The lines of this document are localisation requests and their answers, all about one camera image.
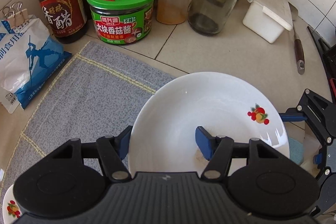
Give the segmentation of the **plate with food stain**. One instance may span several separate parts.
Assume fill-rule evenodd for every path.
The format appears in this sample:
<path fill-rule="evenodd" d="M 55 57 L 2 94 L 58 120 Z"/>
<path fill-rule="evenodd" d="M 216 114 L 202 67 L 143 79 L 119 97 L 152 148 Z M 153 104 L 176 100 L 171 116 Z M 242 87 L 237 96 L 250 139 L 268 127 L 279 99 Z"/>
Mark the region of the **plate with food stain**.
<path fill-rule="evenodd" d="M 165 84 L 143 106 L 131 132 L 129 172 L 202 173 L 199 126 L 238 143 L 258 138 L 289 156 L 285 126 L 262 92 L 231 75 L 199 72 Z"/>

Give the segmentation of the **grey teal table cloth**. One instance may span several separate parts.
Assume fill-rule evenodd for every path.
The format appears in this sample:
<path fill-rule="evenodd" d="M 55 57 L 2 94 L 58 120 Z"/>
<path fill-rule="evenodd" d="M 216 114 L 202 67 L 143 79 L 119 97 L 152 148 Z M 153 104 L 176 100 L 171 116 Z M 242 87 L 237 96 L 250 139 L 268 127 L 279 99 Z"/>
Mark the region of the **grey teal table cloth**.
<path fill-rule="evenodd" d="M 95 141 L 132 125 L 171 75 L 96 42 L 87 43 L 26 108 L 1 119 L 15 143 L 1 182 L 5 194 L 29 167 L 70 138 Z"/>

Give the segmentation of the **blue white salt bag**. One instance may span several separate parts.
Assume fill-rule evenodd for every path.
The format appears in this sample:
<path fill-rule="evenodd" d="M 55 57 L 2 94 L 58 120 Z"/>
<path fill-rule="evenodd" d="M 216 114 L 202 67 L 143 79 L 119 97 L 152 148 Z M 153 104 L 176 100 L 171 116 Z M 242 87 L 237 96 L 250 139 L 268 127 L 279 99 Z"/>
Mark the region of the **blue white salt bag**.
<path fill-rule="evenodd" d="M 39 18 L 14 29 L 1 20 L 1 88 L 14 94 L 23 109 L 71 56 Z"/>

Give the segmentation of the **white plastic box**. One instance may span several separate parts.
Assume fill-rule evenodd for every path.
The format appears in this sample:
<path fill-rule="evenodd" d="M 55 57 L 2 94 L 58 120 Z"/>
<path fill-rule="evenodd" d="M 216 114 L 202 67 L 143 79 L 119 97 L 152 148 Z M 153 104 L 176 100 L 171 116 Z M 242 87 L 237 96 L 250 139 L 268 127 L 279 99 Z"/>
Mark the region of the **white plastic box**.
<path fill-rule="evenodd" d="M 274 43 L 284 30 L 293 29 L 293 19 L 287 0 L 247 0 L 249 9 L 243 24 L 268 43 Z"/>

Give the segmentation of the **large white plate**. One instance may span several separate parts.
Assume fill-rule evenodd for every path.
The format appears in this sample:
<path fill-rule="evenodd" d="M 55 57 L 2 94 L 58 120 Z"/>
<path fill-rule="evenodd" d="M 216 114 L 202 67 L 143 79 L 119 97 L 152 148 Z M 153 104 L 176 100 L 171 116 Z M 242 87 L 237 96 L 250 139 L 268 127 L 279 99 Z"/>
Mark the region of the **large white plate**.
<path fill-rule="evenodd" d="M 12 184 L 8 188 L 3 199 L 2 214 L 4 224 L 14 223 L 22 215 L 21 209 L 14 198 L 13 187 L 14 185 Z"/>

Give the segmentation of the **green lid mushroom sauce jar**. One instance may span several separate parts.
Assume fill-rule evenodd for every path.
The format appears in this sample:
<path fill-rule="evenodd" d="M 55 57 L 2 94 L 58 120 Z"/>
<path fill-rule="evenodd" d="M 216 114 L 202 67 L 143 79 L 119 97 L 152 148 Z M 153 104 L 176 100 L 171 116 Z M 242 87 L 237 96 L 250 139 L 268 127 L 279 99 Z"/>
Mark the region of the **green lid mushroom sauce jar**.
<path fill-rule="evenodd" d="M 155 0 L 87 0 L 100 40 L 126 45 L 151 31 Z"/>

